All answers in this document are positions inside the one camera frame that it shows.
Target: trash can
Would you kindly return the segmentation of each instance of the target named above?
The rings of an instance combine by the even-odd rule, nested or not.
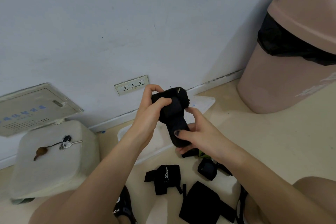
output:
[[[273,0],[237,90],[256,113],[284,110],[336,81],[336,0]]]

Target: finger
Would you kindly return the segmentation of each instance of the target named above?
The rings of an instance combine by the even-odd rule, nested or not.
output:
[[[151,108],[161,110],[162,107],[170,105],[171,101],[171,98],[159,98],[158,101],[151,105]]]
[[[194,118],[195,118],[195,122],[199,119],[204,118],[203,114],[199,111],[199,109],[194,108],[194,107],[188,107],[185,109],[188,113],[191,113]]]
[[[174,132],[174,135],[179,139],[187,140],[192,143],[198,137],[199,132],[191,132],[191,131],[179,129]]]
[[[148,84],[145,86],[145,89],[142,94],[142,99],[141,103],[139,106],[140,111],[144,108],[149,107],[152,104],[152,92],[157,91],[157,92],[163,92],[164,90],[156,84]]]
[[[195,123],[189,123],[189,124],[188,124],[188,128],[190,129],[190,131],[195,131],[195,129],[196,129],[196,124],[195,124]]]
[[[183,147],[183,148],[176,148],[176,151],[179,153],[179,154],[185,154],[187,151],[190,151],[192,149],[196,148],[196,146],[194,146],[193,144],[191,145],[188,145],[186,147]]]

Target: forearm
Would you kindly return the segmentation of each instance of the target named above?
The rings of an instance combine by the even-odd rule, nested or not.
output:
[[[125,135],[49,223],[107,223],[128,175],[141,152],[135,138]]]
[[[227,147],[223,156],[219,162],[232,172],[272,224],[335,223],[327,212],[241,147]]]

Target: power outlet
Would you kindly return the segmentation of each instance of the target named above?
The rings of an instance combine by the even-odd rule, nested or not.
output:
[[[119,95],[126,94],[128,92],[140,89],[149,84],[147,75],[116,84],[114,87]]]

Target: floor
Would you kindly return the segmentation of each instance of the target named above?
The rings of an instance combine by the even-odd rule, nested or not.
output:
[[[239,98],[238,80],[218,86],[202,96],[216,98],[216,103],[205,116],[229,139],[264,162],[290,183],[304,176],[320,176],[336,180],[336,83],[322,89],[294,107],[273,114],[255,114]],[[105,157],[117,143],[118,131],[131,124],[126,122],[99,134],[100,150]],[[218,172],[211,182],[197,173],[200,160],[195,157],[182,159],[173,148],[135,166],[126,185],[131,194],[137,221],[145,224],[151,209],[163,206],[162,223],[186,223],[178,217],[182,196],[176,188],[169,188],[167,195],[155,196],[153,183],[144,183],[145,173],[163,164],[178,164],[181,181],[189,190],[196,181],[206,184],[220,198],[235,208],[239,184],[234,177]],[[34,209],[45,198],[38,198],[25,205],[11,205],[6,186],[13,168],[0,170],[1,223],[27,223]],[[228,223],[220,217],[218,224]]]

